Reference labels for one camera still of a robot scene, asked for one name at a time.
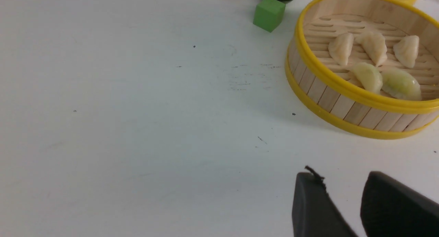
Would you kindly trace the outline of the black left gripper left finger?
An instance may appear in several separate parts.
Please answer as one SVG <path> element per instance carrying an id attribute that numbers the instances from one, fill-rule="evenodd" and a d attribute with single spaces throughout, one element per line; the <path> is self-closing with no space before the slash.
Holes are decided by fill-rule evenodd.
<path id="1" fill-rule="evenodd" d="M 305 166 L 308 172 L 296 176 L 292 204 L 295 237 L 357 237 L 331 200 L 324 177 Z"/>

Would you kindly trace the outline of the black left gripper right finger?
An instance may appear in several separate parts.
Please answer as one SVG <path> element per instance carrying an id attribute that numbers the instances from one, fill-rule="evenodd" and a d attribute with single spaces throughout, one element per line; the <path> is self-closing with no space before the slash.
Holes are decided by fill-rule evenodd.
<path id="1" fill-rule="evenodd" d="M 380 172 L 369 173 L 360 218 L 368 237 L 437 237 L 439 205 Z"/>

